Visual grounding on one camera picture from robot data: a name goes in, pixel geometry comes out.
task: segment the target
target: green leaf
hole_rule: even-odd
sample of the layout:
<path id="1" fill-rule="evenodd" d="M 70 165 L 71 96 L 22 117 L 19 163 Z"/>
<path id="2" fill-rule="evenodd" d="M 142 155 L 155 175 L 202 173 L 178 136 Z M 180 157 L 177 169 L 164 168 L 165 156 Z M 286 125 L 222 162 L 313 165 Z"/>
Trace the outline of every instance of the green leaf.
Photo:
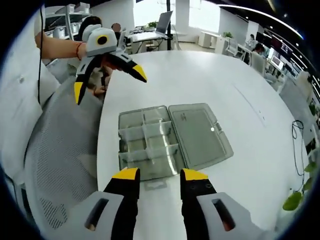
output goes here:
<path id="1" fill-rule="evenodd" d="M 303 185 L 302 191 L 310 190 L 312 187 L 312 177 L 310 177 L 306 183 Z"/>
<path id="2" fill-rule="evenodd" d="M 312 173 L 316 169 L 317 169 L 317 165 L 314 161 L 312 161 L 308 164 L 308 166 L 305 167 L 304 171 L 307 173 Z"/>
<path id="3" fill-rule="evenodd" d="M 292 193 L 284 202 L 282 208 L 283 210 L 286 211 L 293 211 L 295 210 L 298 206 L 299 203 L 302 199 L 302 194 L 301 192 L 297 191 Z"/>

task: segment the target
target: wrist bracelet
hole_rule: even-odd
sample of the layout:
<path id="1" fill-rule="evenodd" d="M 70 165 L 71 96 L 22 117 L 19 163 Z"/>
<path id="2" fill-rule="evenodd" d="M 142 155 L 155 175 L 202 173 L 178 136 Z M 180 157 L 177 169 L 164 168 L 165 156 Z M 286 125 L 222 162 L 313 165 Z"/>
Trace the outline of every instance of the wrist bracelet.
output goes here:
<path id="1" fill-rule="evenodd" d="M 83 44 L 84 42 L 82 41 L 82 42 L 80 42 L 79 44 L 78 44 L 78 46 L 76 47 L 76 51 L 75 51 L 75 53 L 76 53 L 76 57 L 79 59 L 79 60 L 81 60 L 80 59 L 80 57 L 79 57 L 79 47 L 81 46 L 81 44 Z"/>

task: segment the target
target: black pole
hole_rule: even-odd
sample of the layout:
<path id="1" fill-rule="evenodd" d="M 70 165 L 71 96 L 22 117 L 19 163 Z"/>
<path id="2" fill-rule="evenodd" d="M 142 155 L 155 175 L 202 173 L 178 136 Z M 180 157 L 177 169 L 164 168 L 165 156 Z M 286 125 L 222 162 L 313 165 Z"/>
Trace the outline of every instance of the black pole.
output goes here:
<path id="1" fill-rule="evenodd" d="M 169 12 L 170 10 L 170 0 L 166 0 L 166 11 Z M 171 35 L 171 21 L 169 22 L 169 26 L 167 29 L 167 33 L 166 33 L 168 39 L 166 41 L 167 44 L 167 50 L 171 50 L 171 39 L 172 39 L 172 35 Z"/>

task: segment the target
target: ceiling light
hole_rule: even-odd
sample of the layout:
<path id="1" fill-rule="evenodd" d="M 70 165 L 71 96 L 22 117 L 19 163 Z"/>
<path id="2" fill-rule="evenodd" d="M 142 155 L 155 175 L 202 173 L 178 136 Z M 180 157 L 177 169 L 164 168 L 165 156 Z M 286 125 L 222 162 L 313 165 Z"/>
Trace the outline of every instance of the ceiling light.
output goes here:
<path id="1" fill-rule="evenodd" d="M 301 70 L 303 70 L 302 67 L 295 60 L 293 60 L 292 58 L 290 58 L 290 59 L 291 59 L 292 62 L 295 63 L 295 65 L 297 65 Z"/>
<path id="2" fill-rule="evenodd" d="M 319 88 L 320 88 L 320 84 L 317 82 L 317 81 L 315 81 L 316 82 L 316 84 L 319 86 Z M 313 83 L 313 84 L 315 84 L 315 83 Z"/>
<path id="3" fill-rule="evenodd" d="M 271 18 L 275 21 L 277 21 L 278 23 L 286 26 L 288 29 L 290 29 L 291 31 L 293 31 L 295 34 L 297 34 L 300 38 L 304 39 L 304 37 L 298 32 L 296 31 L 295 29 L 293 29 L 291 26 L 289 26 L 288 24 L 286 24 L 285 22 L 279 20 L 278 18 L 275 18 L 274 16 L 271 16 L 269 14 L 266 14 L 262 11 L 258 11 L 258 10 L 255 10 L 255 9 L 251 9 L 251 8 L 248 8 L 248 7 L 244 7 L 244 6 L 236 6 L 236 5 L 228 5 L 228 4 L 218 4 L 219 7 L 226 7 L 226 8 L 235 8 L 235 9 L 243 9 L 243 10 L 247 10 L 247 11 L 252 11 L 252 12 L 255 12 L 255 13 L 258 13 L 258 14 L 262 14 L 268 18 Z"/>
<path id="4" fill-rule="evenodd" d="M 315 85 L 314 83 L 313 83 L 312 85 L 314 86 L 314 90 L 316 91 L 316 93 L 318 94 L 318 97 L 320 98 L 320 94 L 319 94 L 319 92 L 318 92 L 318 90 L 317 90 L 316 85 Z"/>
<path id="5" fill-rule="evenodd" d="M 272 37 L 269 36 L 268 34 L 263 33 L 263 35 L 266 36 L 266 37 L 268 37 L 268 38 L 271 38 L 271 39 L 272 39 Z"/>
<path id="6" fill-rule="evenodd" d="M 301 61 L 301 59 L 300 59 L 297 55 L 295 55 L 294 53 L 292 53 L 292 55 L 295 56 L 297 59 L 299 59 L 299 61 L 300 61 L 300 62 L 303 64 L 303 66 L 305 66 L 305 68 L 307 69 L 307 66 L 304 64 L 303 61 Z"/>

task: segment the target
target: window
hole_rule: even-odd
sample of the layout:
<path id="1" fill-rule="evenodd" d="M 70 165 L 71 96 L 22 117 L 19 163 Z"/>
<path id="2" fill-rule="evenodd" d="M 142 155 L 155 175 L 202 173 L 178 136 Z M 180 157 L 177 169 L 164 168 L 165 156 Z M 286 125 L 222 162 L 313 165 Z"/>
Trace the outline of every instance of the window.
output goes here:
<path id="1" fill-rule="evenodd" d="M 220 8 L 209 1 L 190 0 L 189 27 L 217 33 L 220 23 Z"/>
<path id="2" fill-rule="evenodd" d="M 176 23 L 176 0 L 170 1 L 170 9 L 173 11 L 171 24 Z M 167 11 L 167 0 L 142 0 L 134 3 L 134 26 L 145 26 L 150 22 L 159 20 L 160 14 Z"/>

